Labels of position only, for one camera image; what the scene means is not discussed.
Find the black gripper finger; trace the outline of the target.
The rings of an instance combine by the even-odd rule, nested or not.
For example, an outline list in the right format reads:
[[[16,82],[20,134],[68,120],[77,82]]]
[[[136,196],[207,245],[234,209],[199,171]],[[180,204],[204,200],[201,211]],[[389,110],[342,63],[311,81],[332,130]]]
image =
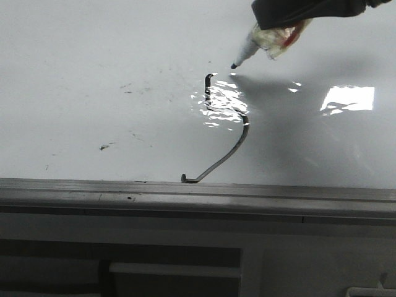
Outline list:
[[[251,8],[259,27],[267,30],[319,17],[354,17],[365,11],[366,1],[258,0]]]

